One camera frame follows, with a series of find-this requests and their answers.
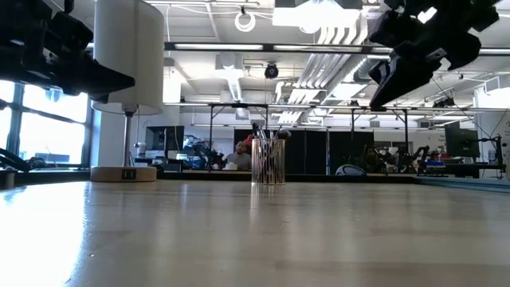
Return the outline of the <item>blue flat panel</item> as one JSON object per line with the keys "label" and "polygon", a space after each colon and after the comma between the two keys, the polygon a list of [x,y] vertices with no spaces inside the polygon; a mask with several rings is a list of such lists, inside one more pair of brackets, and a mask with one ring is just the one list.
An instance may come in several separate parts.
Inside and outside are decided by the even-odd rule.
{"label": "blue flat panel", "polygon": [[414,178],[414,181],[416,184],[428,186],[510,194],[510,180],[506,179],[466,179],[417,176]]}

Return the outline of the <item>black partition wall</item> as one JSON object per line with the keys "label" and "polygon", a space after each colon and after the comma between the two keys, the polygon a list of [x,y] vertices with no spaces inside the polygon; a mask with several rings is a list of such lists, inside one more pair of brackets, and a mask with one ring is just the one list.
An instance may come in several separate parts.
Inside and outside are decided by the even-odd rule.
{"label": "black partition wall", "polygon": [[285,171],[287,174],[325,175],[327,148],[329,148],[330,174],[338,167],[351,163],[360,165],[364,148],[374,144],[373,132],[321,132],[291,130],[285,144]]}

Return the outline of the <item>white shade wooden base lamp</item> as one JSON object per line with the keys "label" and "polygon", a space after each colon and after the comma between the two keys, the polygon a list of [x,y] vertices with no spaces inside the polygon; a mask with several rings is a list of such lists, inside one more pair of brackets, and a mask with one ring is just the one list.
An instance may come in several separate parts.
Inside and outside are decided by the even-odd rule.
{"label": "white shade wooden base lamp", "polygon": [[154,182],[157,169],[130,162],[134,116],[162,112],[164,16],[144,0],[96,0],[94,57],[130,76],[135,84],[92,102],[99,117],[96,164],[90,180],[106,183]]}

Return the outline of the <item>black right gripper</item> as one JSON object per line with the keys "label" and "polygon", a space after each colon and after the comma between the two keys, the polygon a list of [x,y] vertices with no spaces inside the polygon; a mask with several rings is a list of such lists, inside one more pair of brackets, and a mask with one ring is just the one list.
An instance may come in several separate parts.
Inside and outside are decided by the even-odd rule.
{"label": "black right gripper", "polygon": [[384,0],[389,7],[375,22],[369,40],[393,49],[395,57],[369,72],[378,84],[369,103],[381,108],[430,82],[444,57],[450,70],[473,62],[482,32],[499,21],[500,0]]}

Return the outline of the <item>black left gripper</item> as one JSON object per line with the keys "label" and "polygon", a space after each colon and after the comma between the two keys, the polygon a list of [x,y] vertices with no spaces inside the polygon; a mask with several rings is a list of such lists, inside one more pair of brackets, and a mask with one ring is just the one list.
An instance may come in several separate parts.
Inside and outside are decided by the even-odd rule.
{"label": "black left gripper", "polygon": [[52,85],[59,69],[64,94],[85,93],[101,103],[135,86],[133,77],[94,59],[73,62],[93,39],[71,15],[74,2],[64,0],[64,9],[55,13],[44,0],[0,0],[0,79]]}

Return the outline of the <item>black computer monitor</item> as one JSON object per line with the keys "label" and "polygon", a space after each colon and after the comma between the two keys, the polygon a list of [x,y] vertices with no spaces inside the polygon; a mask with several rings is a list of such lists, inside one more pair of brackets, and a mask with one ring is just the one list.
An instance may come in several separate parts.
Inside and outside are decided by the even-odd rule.
{"label": "black computer monitor", "polygon": [[445,127],[445,149],[452,157],[478,158],[478,134],[475,130],[448,125]]}
{"label": "black computer monitor", "polygon": [[183,126],[151,126],[146,128],[145,143],[150,151],[181,151]]}

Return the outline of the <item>white and black rounded object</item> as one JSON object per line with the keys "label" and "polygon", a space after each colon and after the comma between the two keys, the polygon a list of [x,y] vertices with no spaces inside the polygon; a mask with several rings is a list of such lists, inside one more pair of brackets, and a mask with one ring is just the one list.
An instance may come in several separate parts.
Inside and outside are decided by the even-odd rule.
{"label": "white and black rounded object", "polygon": [[335,174],[337,176],[366,176],[366,172],[361,168],[354,164],[344,164],[337,168]]}

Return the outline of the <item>black overhead light bar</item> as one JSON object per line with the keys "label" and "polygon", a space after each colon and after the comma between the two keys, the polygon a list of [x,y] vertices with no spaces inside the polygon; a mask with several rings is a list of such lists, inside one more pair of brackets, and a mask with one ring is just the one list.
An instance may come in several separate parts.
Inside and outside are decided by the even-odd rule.
{"label": "black overhead light bar", "polygon": [[387,55],[392,49],[377,45],[292,45],[292,44],[238,44],[165,42],[165,51],[187,52],[261,52],[261,53],[341,53]]}

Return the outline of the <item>black metal background frame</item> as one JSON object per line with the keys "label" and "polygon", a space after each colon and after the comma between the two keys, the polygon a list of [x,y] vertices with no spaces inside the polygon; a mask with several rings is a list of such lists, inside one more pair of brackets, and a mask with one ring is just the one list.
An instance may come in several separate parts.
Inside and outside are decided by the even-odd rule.
{"label": "black metal background frame", "polygon": [[376,151],[373,145],[368,145],[363,148],[361,153],[358,153],[358,145],[355,142],[355,111],[357,108],[351,109],[351,146],[349,149],[349,158],[348,162],[353,163],[358,167],[366,167],[368,172],[384,172],[388,174],[387,167],[383,167],[382,165],[394,164],[395,170],[400,172],[401,169],[398,167],[400,163],[400,159],[404,159],[406,156],[409,156],[409,134],[408,134],[408,109],[407,108],[387,108],[387,107],[379,107],[379,108],[371,108],[371,112],[388,112],[391,111],[395,114],[395,116],[400,119],[404,123],[404,132],[405,132],[405,145],[404,148],[400,148],[397,152],[390,156],[390,153],[387,152],[385,155],[382,155],[380,152]]}
{"label": "black metal background frame", "polygon": [[[220,107],[221,110],[223,110],[224,108],[226,107],[231,107],[231,108],[241,108],[241,109],[248,109],[248,108],[264,108],[266,112],[268,112],[268,105],[267,104],[246,104],[246,103],[241,103],[241,102],[235,102],[235,103],[230,103],[230,104],[209,104],[210,106],[210,122],[209,122],[209,149],[210,151],[212,151],[212,134],[213,134],[213,122],[214,122],[214,117],[221,113],[221,112],[217,112],[215,113],[214,112],[214,108],[215,107]],[[258,124],[259,126],[261,126],[263,129],[264,128],[267,128],[268,125],[260,125]],[[227,163],[226,162],[226,158],[223,159],[224,161],[224,166],[222,167],[222,171],[239,171],[237,169],[237,165],[234,164],[234,163]]]}

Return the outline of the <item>small grey cylinder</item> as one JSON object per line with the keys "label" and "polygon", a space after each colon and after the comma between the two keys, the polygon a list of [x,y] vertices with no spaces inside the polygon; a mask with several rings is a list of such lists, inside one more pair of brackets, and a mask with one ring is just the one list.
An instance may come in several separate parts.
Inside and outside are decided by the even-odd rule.
{"label": "small grey cylinder", "polygon": [[11,169],[0,168],[0,191],[14,187],[15,176],[18,172]]}

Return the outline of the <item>person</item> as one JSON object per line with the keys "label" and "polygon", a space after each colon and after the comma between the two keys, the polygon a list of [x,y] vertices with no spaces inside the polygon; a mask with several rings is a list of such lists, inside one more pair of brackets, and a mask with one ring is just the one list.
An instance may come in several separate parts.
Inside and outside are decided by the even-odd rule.
{"label": "person", "polygon": [[247,153],[247,145],[243,141],[237,143],[235,151],[226,156],[227,163],[237,165],[239,171],[248,171],[252,167],[251,156]]}

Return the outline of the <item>white ceiling light panel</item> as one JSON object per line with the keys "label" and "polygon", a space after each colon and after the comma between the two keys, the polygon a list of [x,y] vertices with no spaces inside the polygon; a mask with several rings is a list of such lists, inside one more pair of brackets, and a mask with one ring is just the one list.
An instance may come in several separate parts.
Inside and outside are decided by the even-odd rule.
{"label": "white ceiling light panel", "polygon": [[305,29],[349,27],[362,12],[362,0],[275,0],[272,24]]}

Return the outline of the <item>ribbed clear glass cup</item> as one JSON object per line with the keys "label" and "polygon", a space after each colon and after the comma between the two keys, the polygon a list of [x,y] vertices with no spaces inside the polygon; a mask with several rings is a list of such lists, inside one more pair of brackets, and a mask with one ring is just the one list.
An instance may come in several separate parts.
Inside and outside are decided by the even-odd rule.
{"label": "ribbed clear glass cup", "polygon": [[252,140],[252,183],[285,184],[285,140]]}

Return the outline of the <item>silver ventilation duct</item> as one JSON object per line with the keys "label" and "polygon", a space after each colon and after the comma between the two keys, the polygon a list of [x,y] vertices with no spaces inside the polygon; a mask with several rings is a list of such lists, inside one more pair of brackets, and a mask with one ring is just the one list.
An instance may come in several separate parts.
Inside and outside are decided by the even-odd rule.
{"label": "silver ventilation duct", "polygon": [[372,81],[370,71],[379,63],[379,60],[364,58],[353,73],[353,81],[358,83],[367,83]]}

